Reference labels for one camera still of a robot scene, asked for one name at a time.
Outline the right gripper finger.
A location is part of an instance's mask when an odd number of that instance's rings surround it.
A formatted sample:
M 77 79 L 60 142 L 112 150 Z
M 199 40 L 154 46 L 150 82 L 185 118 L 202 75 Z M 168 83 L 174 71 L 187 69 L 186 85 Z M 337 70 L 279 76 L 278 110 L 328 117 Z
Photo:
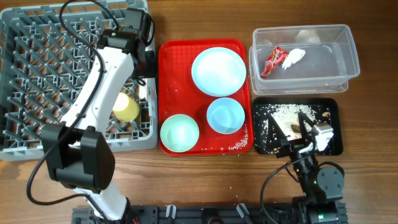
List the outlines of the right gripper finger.
M 287 144 L 287 137 L 272 116 L 268 116 L 267 120 L 268 125 L 266 148 L 269 150 L 272 149 L 278 151 L 280 148 L 283 148 Z
M 308 131 L 306 128 L 306 125 L 309 125 L 311 128 L 313 126 L 313 121 L 308 118 L 308 116 L 304 112 L 298 112 L 298 122 L 300 126 L 300 133 L 302 136 L 302 139 L 305 142 L 308 142 L 311 140 L 311 137 L 308 135 Z

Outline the food scraps and rice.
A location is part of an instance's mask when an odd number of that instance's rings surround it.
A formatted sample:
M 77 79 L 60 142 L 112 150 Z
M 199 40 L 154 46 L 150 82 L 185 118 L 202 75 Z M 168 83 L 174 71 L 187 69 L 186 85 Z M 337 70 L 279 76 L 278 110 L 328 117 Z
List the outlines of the food scraps and rice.
M 298 112 L 304 112 L 313 126 L 318 123 L 331 123 L 329 107 L 325 105 L 303 104 L 255 104 L 253 106 L 254 147 L 260 154 L 275 154 L 276 150 L 266 148 L 268 116 L 272 116 L 288 141 L 301 139 Z

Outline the yellow plastic cup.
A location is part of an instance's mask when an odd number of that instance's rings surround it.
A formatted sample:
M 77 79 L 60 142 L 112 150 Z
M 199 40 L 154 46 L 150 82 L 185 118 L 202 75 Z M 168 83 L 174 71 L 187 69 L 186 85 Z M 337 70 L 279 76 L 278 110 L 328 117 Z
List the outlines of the yellow plastic cup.
M 118 120 L 130 122 L 139 115 L 139 105 L 127 94 L 119 93 L 113 106 L 113 113 Z

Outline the light blue bowl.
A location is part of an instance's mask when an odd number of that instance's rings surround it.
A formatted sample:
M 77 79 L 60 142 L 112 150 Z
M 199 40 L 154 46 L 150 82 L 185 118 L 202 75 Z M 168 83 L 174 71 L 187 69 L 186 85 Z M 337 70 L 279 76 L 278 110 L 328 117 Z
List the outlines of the light blue bowl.
M 244 124 L 246 115 L 241 104 L 232 98 L 218 98 L 206 112 L 209 126 L 220 134 L 233 134 Z

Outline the white napkin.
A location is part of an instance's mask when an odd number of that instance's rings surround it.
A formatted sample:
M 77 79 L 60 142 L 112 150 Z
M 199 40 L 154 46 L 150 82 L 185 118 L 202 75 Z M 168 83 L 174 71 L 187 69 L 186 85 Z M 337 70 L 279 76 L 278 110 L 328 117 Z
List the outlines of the white napkin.
M 286 70 L 287 68 L 289 68 L 291 65 L 297 63 L 298 61 L 300 61 L 303 56 L 305 55 L 305 50 L 304 49 L 293 49 L 289 52 L 289 54 L 287 55 L 287 57 L 285 58 L 285 60 L 282 63 L 282 68 L 284 70 Z

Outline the red snack wrapper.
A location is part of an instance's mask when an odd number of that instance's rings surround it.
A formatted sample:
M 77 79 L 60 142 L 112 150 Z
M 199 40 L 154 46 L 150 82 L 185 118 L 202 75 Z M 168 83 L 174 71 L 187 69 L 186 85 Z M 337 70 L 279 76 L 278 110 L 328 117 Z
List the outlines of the red snack wrapper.
M 277 66 L 284 62 L 288 54 L 289 52 L 285 49 L 279 46 L 274 47 L 264 63 L 264 71 L 260 74 L 260 77 L 265 79 Z

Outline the green bowl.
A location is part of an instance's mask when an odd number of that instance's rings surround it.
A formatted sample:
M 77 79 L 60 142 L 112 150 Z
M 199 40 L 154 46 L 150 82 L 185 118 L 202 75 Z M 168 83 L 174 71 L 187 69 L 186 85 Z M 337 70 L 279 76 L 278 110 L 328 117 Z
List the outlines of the green bowl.
M 167 118 L 160 128 L 160 140 L 170 151 L 187 152 L 200 137 L 197 122 L 188 115 L 175 114 Z

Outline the large light blue plate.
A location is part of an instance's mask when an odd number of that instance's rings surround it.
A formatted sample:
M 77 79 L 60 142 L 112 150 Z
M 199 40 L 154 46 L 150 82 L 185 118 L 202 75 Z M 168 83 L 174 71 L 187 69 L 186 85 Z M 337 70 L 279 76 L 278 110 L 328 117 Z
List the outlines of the large light blue plate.
M 246 81 L 243 59 L 231 49 L 212 47 L 196 56 L 191 68 L 192 80 L 203 93 L 224 97 L 236 93 Z

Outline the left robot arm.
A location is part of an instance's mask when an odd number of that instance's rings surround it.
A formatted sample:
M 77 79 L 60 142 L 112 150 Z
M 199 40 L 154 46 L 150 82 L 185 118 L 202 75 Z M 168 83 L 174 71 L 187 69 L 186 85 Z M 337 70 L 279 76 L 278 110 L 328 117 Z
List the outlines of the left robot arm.
M 58 124 L 41 132 L 49 176 L 87 199 L 94 222 L 133 223 L 128 198 L 112 181 L 115 158 L 104 133 L 116 98 L 128 78 L 140 83 L 157 73 L 154 20 L 142 9 L 128 8 L 121 27 L 99 36 L 91 72 L 83 88 Z

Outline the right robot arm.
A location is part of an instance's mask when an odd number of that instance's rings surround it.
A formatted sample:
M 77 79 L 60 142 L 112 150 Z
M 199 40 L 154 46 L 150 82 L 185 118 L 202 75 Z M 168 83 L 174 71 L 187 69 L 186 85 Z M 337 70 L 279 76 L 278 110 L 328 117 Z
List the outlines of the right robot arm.
M 344 169 L 330 161 L 319 163 L 315 157 L 322 152 L 333 137 L 328 123 L 312 122 L 303 112 L 298 113 L 301 138 L 289 141 L 275 119 L 269 115 L 268 134 L 275 137 L 279 148 L 276 156 L 289 157 L 285 165 L 276 169 L 264 181 L 261 189 L 261 212 L 267 223 L 346 223 L 343 198 Z M 268 182 L 282 170 L 294 168 L 294 178 L 303 195 L 294 197 L 288 204 L 264 203 L 264 191 Z

